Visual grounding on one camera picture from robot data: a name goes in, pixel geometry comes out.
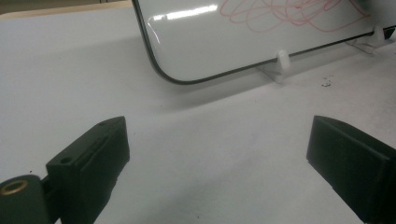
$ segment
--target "whiteboard surface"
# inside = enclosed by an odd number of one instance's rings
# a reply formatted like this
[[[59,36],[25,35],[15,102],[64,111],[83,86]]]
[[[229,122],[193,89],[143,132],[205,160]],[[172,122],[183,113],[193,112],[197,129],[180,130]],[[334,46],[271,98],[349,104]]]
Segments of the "whiteboard surface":
[[[362,5],[358,2],[372,2]],[[396,24],[393,0],[134,0],[148,53],[171,81],[235,69]]]

